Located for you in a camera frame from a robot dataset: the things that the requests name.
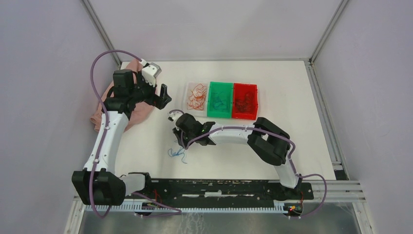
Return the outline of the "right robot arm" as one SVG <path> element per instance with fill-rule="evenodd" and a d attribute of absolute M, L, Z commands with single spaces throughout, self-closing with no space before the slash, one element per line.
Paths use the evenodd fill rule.
<path fill-rule="evenodd" d="M 294 199 L 300 194 L 300 174 L 291 159 L 296 145 L 287 132 L 268 119 L 258 117 L 249 125 L 229 126 L 214 121 L 201 123 L 181 110 L 170 111 L 168 119 L 174 123 L 172 131 L 181 147 L 188 149 L 192 144 L 247 145 L 263 162 L 275 168 L 284 197 Z"/>

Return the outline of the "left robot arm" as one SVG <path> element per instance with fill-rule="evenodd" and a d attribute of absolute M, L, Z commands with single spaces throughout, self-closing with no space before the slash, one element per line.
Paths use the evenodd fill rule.
<path fill-rule="evenodd" d="M 160 94 L 156 93 L 160 73 L 154 64 L 138 72 L 123 69 L 113 73 L 113 86 L 104 101 L 91 156 L 84 168 L 72 175 L 72 183 L 85 205 L 119 206 L 133 192 L 141 198 L 152 195 L 153 185 L 148 182 L 147 173 L 117 177 L 114 168 L 122 135 L 136 104 L 145 102 L 161 110 L 171 102 L 166 85 L 162 84 Z"/>

